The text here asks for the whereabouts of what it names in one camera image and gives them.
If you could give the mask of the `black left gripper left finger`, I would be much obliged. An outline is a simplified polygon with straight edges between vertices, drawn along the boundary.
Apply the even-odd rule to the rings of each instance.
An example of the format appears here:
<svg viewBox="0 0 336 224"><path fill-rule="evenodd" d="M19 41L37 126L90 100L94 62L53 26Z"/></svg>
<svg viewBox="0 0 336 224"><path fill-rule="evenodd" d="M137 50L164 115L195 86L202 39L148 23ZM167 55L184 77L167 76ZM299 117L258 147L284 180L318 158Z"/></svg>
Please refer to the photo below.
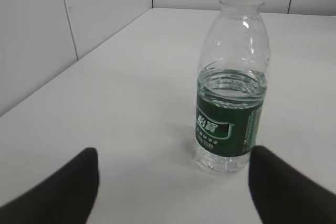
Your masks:
<svg viewBox="0 0 336 224"><path fill-rule="evenodd" d="M98 152L88 147L40 184L1 206L1 223L86 223L99 186Z"/></svg>

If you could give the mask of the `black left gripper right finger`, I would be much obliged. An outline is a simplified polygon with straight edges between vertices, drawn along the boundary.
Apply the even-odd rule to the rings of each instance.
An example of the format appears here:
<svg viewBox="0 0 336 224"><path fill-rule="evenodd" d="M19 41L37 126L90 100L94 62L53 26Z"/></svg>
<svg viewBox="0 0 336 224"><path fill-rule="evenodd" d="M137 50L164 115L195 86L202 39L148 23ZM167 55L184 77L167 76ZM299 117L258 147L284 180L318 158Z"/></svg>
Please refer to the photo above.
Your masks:
<svg viewBox="0 0 336 224"><path fill-rule="evenodd" d="M248 187L262 223L335 223L335 194L264 146L250 152Z"/></svg>

